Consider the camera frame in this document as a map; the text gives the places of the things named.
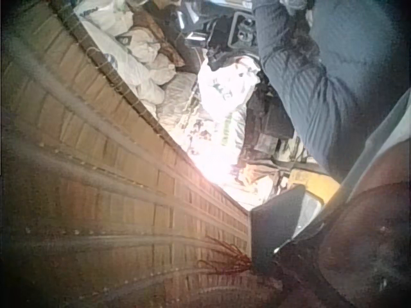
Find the trash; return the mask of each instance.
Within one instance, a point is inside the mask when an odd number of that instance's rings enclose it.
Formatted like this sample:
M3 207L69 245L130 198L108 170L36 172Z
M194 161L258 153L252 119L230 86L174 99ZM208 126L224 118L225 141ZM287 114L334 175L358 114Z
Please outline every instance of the trash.
M161 47L153 33L146 28L133 28L118 35L116 39L129 48L141 63L153 62Z
M209 115L221 122L240 104L247 102L259 82L259 67L253 59L240 57L227 67L212 71L203 62L198 73L201 104Z
M161 104L165 96L164 90L151 79L147 79L137 86L137 95L139 99L147 100L154 105Z
M175 76L175 66L167 56L159 53L152 63L147 63L151 79L158 85L168 83Z
M169 133L179 123L183 112L191 97L197 76L191 73L177 73L175 77L164 86L166 93L164 103L157 106L157 116L162 127Z
M91 22L80 17L84 28L139 99L153 104L162 103L164 91L150 79L149 70L134 58L118 41L101 31Z
M133 25L133 13L125 0L83 0L74 12L114 37Z

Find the dark long-sleeve shirt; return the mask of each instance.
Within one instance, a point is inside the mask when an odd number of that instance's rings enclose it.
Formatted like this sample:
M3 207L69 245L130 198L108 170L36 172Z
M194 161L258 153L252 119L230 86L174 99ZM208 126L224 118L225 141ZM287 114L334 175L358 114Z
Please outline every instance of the dark long-sleeve shirt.
M305 147L338 181L410 85L408 29L381 2L316 0L315 62L292 45L293 22L278 0L253 1L263 70Z

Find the gray fabric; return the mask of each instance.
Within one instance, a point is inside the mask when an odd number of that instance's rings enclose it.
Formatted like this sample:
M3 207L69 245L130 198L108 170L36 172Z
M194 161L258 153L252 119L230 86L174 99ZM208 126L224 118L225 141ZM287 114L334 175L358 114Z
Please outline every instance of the gray fabric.
M341 182L410 84L408 36L386 4L316 0L314 62L292 45L293 19L278 0L254 0L253 12L264 72L308 151Z

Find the fabric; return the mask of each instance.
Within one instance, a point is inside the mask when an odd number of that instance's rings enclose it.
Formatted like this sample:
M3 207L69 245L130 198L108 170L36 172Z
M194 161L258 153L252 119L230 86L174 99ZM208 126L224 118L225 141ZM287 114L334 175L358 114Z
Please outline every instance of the fabric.
M409 29L385 1L316 0L320 61L292 44L278 0L254 0L263 70L315 160L341 182L365 140L407 90Z

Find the pile of sacks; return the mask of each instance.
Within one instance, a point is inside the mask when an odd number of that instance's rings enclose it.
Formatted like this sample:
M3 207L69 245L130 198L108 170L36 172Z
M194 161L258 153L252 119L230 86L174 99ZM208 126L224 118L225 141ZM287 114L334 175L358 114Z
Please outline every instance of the pile of sacks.
M156 117L165 93L160 85L176 74L160 43L146 28L132 28L125 0L83 0L74 9L85 29L125 83Z

